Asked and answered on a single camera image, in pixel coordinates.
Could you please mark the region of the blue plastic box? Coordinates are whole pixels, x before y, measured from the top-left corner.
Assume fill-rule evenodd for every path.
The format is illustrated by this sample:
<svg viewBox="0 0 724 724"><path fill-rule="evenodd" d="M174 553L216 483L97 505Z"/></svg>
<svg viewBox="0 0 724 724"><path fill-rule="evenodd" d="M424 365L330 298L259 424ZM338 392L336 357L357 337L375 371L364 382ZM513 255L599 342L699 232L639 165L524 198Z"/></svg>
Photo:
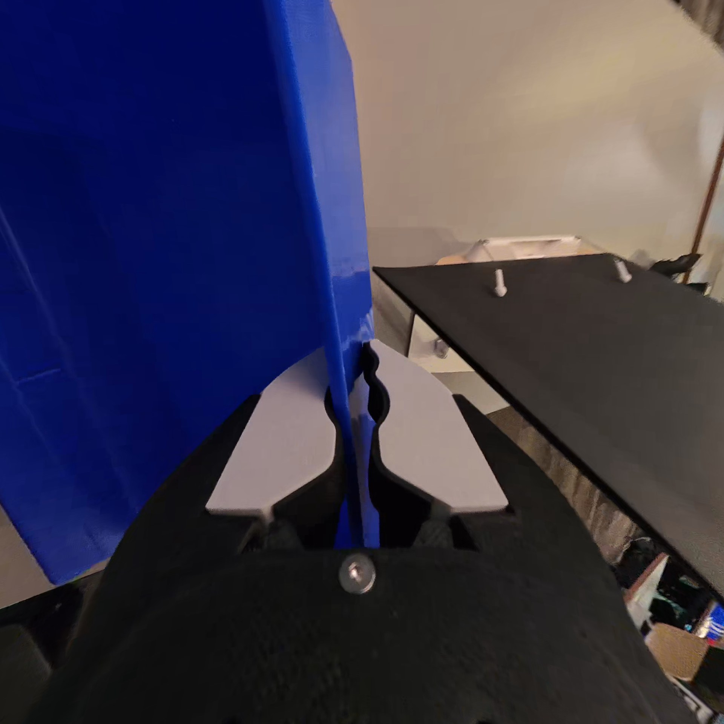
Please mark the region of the blue plastic box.
<svg viewBox="0 0 724 724"><path fill-rule="evenodd" d="M2 507L51 584L109 559L246 398L374 336L331 2L2 2Z"/></svg>

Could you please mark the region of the black flat board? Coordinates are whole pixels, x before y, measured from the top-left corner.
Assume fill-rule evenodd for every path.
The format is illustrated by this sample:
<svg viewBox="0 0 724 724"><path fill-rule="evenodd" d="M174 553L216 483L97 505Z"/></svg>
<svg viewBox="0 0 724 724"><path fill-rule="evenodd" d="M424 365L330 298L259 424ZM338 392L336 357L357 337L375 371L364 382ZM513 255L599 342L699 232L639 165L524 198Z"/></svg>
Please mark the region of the black flat board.
<svg viewBox="0 0 724 724"><path fill-rule="evenodd" d="M722 600L721 303L610 254L374 272Z"/></svg>

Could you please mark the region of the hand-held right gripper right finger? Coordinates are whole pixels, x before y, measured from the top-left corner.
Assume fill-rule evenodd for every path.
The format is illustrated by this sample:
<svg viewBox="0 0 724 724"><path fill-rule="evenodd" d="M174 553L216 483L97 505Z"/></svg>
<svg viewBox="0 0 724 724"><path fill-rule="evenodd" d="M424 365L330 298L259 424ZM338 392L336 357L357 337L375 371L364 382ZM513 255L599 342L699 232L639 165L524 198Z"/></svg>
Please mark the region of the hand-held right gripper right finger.
<svg viewBox="0 0 724 724"><path fill-rule="evenodd" d="M362 364L379 539L415 540L428 520L506 511L508 499L453 394L380 341L364 345Z"/></svg>

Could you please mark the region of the brown wooden pole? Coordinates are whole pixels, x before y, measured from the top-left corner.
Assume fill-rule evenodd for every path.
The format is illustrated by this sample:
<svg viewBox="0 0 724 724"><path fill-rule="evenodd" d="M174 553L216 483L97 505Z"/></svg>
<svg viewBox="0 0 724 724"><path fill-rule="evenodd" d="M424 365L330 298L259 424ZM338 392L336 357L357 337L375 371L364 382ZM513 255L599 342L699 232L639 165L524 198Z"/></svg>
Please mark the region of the brown wooden pole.
<svg viewBox="0 0 724 724"><path fill-rule="evenodd" d="M691 253L698 254L699 260L684 274L685 285L707 283L713 287L722 271L722 168L723 141L720 140L692 241Z"/></svg>

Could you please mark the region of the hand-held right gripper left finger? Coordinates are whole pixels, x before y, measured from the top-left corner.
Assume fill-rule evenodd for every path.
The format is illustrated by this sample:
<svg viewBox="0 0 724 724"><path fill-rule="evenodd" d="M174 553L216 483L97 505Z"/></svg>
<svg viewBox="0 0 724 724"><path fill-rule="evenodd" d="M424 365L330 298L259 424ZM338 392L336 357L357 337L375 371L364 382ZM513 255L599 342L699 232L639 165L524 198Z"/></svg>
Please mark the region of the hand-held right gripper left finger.
<svg viewBox="0 0 724 724"><path fill-rule="evenodd" d="M319 348L261 393L206 510L335 540L344 499L345 446Z"/></svg>

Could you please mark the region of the brown cardboard box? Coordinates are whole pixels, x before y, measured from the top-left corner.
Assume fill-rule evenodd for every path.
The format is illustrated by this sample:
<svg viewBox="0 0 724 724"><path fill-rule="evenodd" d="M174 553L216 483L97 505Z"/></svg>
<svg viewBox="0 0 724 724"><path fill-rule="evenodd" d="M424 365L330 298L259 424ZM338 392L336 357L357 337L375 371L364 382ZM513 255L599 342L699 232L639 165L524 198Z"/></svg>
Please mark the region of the brown cardboard box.
<svg viewBox="0 0 724 724"><path fill-rule="evenodd" d="M683 683L693 683L710 649L706 638L661 622L651 628L645 644L665 675Z"/></svg>

